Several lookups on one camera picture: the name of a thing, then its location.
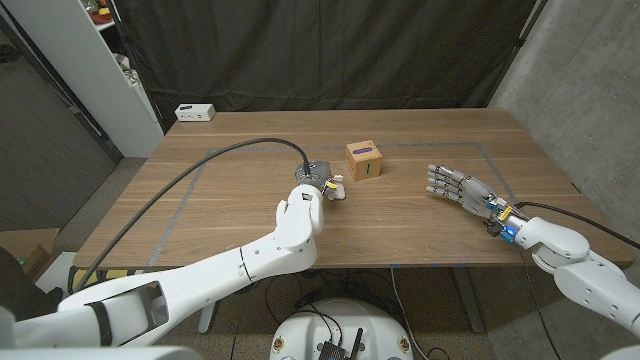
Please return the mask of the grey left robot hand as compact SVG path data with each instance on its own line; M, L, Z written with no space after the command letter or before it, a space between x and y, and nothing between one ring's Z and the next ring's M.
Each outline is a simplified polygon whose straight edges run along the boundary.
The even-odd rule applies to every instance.
M344 176L333 174L328 161L312 161L309 163L310 173L304 172L304 165L295 171L295 178L299 184L311 185L317 188L329 200L344 200L346 190L343 184Z

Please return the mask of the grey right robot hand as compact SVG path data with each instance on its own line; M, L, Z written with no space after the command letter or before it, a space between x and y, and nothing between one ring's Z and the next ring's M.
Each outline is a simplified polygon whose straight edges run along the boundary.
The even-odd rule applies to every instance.
M444 165L428 166L426 192L459 203L473 215L490 219L507 201L479 179Z

